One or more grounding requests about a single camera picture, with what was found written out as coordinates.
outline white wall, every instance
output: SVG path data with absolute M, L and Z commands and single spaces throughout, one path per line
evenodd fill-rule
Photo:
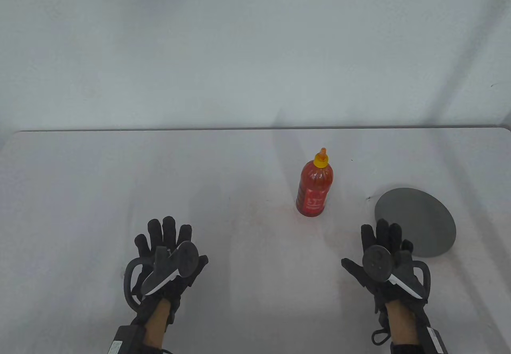
M 19 129 L 499 124 L 509 0 L 0 0 Z

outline skin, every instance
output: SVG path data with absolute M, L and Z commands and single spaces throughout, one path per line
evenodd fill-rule
M 414 314 L 400 301 L 389 302 L 386 307 L 394 345 L 420 345 Z M 169 312 L 170 302 L 162 299 L 145 325 L 144 345 L 161 349 Z
M 158 306 L 145 325 L 146 336 L 144 337 L 144 345 L 161 349 L 169 312 L 170 302 L 166 299 L 159 301 Z
M 394 345 L 420 345 L 414 314 L 400 301 L 386 303 Z

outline sriracha bottle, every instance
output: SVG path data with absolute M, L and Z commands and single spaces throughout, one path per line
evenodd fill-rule
M 296 208 L 307 217 L 316 217 L 325 209 L 327 194 L 334 181 L 334 171 L 328 164 L 327 150 L 323 147 L 313 161 L 301 171 Z

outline finger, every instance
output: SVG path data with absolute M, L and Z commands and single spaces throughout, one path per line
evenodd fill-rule
M 360 234 L 362 235 L 362 248 L 364 251 L 372 245 L 376 245 L 376 237 L 371 225 L 362 225 Z
M 387 250 L 390 249 L 388 238 L 388 222 L 380 219 L 376 223 L 376 243 L 383 246 Z
M 140 257 L 149 257 L 151 255 L 149 245 L 147 244 L 147 238 L 144 234 L 139 234 L 135 237 L 135 246 L 139 250 Z
M 151 239 L 151 253 L 154 254 L 157 246 L 163 246 L 163 236 L 161 235 L 161 225 L 157 219 L 152 219 L 147 223 L 149 238 Z
M 177 246 L 181 244 L 183 241 L 191 241 L 192 240 L 192 226 L 190 225 L 181 225 L 179 228 L 179 237 L 177 237 Z
M 371 279 L 365 273 L 364 268 L 354 263 L 351 259 L 341 259 L 341 265 L 347 270 L 356 280 L 364 287 L 366 287 Z
M 390 225 L 388 228 L 388 238 L 390 248 L 389 252 L 394 254 L 401 248 L 401 240 L 403 238 L 403 231 L 401 230 L 401 226 L 398 224 Z
M 163 243 L 171 252 L 176 250 L 176 220 L 167 216 L 161 225 L 163 229 Z
M 403 241 L 403 243 L 401 244 L 401 250 L 408 250 L 410 253 L 413 253 L 414 252 L 414 244 L 411 241 L 405 239 Z
M 197 264 L 197 268 L 193 272 L 192 275 L 190 275 L 190 280 L 188 281 L 188 286 L 192 286 L 197 276 L 200 274 L 200 272 L 203 270 L 204 266 L 208 264 L 210 260 L 208 259 L 207 255 L 201 255 L 199 257 L 199 263 Z

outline yellow bottle cap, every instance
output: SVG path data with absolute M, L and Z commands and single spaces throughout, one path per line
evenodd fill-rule
M 328 166 L 327 150 L 324 147 L 322 147 L 321 151 L 314 157 L 314 166 L 320 169 Z

